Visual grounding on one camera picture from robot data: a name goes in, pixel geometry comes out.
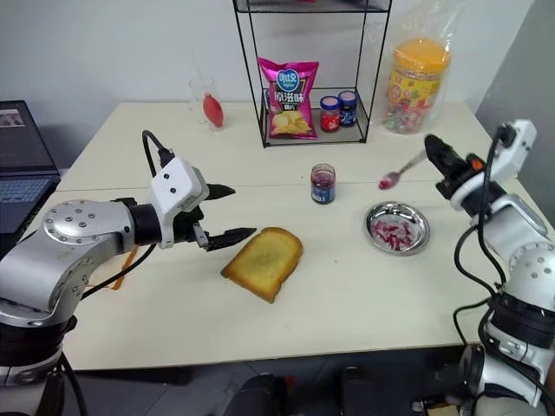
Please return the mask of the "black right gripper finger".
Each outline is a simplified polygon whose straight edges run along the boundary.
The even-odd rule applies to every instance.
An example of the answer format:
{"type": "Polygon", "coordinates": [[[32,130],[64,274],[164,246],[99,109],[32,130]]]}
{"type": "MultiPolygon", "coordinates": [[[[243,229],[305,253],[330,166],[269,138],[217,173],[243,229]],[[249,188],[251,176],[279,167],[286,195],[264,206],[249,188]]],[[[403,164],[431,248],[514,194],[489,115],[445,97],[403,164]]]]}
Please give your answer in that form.
{"type": "Polygon", "coordinates": [[[466,167],[466,161],[449,145],[440,151],[442,174],[458,174],[466,167]]]}
{"type": "Polygon", "coordinates": [[[439,172],[450,172],[453,165],[452,148],[433,134],[424,138],[424,146],[428,160],[439,172]]]}

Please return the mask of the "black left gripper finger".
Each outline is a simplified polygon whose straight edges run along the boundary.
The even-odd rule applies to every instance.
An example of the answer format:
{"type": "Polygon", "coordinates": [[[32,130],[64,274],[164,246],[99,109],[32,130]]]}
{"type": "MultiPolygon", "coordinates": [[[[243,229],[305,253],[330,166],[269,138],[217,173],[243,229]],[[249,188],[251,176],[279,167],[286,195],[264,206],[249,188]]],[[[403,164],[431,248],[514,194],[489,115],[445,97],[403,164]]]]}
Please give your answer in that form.
{"type": "Polygon", "coordinates": [[[234,189],[229,186],[221,184],[208,184],[208,196],[207,200],[215,200],[220,198],[225,198],[236,193],[234,189]]]}
{"type": "Polygon", "coordinates": [[[256,228],[240,227],[225,231],[223,234],[217,236],[210,236],[208,233],[206,233],[207,245],[204,247],[204,249],[205,251],[214,251],[221,250],[227,247],[232,247],[246,240],[256,231],[256,228]]]}

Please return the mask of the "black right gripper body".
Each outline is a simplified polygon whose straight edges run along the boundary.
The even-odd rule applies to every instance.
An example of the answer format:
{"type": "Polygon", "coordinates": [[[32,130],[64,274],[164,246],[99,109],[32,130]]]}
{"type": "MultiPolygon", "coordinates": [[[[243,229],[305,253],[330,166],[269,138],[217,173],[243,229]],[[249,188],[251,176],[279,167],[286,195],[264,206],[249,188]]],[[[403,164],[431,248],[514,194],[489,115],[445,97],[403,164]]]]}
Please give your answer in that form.
{"type": "Polygon", "coordinates": [[[469,153],[464,160],[466,167],[458,174],[441,173],[443,180],[436,184],[436,189],[443,198],[450,199],[464,183],[482,171],[482,159],[475,153],[469,153]]]}

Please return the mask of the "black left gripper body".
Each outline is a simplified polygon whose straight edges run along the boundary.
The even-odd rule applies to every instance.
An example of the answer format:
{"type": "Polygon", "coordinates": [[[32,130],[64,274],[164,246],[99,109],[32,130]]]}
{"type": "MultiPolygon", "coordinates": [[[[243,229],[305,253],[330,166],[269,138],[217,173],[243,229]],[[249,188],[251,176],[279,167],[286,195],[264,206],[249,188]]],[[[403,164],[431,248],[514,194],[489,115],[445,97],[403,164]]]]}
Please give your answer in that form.
{"type": "Polygon", "coordinates": [[[186,186],[172,188],[173,204],[177,214],[173,218],[173,242],[196,242],[201,248],[208,245],[206,234],[201,230],[199,221],[204,218],[199,205],[209,196],[209,186],[203,183],[200,188],[186,186]]]}

